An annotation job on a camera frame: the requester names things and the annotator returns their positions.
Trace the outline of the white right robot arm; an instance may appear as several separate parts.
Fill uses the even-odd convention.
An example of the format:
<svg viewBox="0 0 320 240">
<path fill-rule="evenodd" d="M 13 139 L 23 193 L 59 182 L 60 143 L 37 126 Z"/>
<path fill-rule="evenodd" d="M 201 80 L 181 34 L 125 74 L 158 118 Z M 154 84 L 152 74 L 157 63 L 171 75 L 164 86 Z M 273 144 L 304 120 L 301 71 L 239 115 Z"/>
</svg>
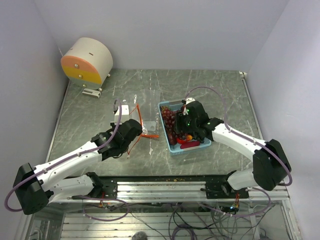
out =
<svg viewBox="0 0 320 240">
<path fill-rule="evenodd" d="M 175 115 L 174 129 L 179 134 L 188 134 L 196 141 L 210 140 L 226 145 L 252 162 L 252 168 L 228 173 L 221 183 L 220 192 L 226 198 L 233 197 L 238 190 L 260 187 L 272 191 L 283 186 L 283 180 L 292 182 L 291 166 L 279 141 L 265 141 L 231 128 L 219 118 L 210 118 L 203 105 L 188 98 L 183 108 Z"/>
</svg>

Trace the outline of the clear orange-zip bag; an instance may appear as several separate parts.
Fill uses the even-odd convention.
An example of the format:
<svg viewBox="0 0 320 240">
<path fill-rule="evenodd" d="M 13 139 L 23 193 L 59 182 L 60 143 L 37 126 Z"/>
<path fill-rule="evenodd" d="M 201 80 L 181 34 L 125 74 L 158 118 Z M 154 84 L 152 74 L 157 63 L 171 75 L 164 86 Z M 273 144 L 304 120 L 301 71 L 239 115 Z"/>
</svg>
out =
<svg viewBox="0 0 320 240">
<path fill-rule="evenodd" d="M 159 140 L 159 102 L 160 92 L 155 89 L 130 90 L 124 94 L 121 103 L 128 106 L 128 117 L 138 121 L 142 126 L 142 134 L 128 147 L 128 158 L 141 139 Z"/>
</svg>

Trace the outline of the dark red grape bunch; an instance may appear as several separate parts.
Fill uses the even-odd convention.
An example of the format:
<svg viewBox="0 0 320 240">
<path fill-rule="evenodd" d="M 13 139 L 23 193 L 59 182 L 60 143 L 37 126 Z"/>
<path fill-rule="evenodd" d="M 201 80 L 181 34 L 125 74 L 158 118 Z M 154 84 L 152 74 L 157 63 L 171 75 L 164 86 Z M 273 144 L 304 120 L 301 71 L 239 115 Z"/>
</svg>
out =
<svg viewBox="0 0 320 240">
<path fill-rule="evenodd" d="M 171 146 L 174 146 L 178 143 L 178 135 L 174 130 L 176 113 L 168 106 L 161 106 L 160 112 L 168 142 Z"/>
</svg>

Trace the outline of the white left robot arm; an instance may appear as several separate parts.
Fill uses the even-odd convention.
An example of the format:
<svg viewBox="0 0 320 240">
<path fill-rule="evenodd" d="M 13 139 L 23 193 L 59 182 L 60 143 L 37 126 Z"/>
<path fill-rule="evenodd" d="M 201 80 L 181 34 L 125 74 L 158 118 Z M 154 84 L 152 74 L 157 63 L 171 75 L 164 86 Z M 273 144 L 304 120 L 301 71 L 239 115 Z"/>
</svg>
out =
<svg viewBox="0 0 320 240">
<path fill-rule="evenodd" d="M 106 188 L 98 175 L 88 172 L 72 177 L 75 172 L 108 158 L 125 153 L 131 142 L 143 132 L 141 124 L 129 119 L 119 126 L 100 132 L 78 149 L 47 163 L 19 167 L 13 188 L 25 215 L 32 215 L 58 200 L 85 196 L 102 197 Z"/>
</svg>

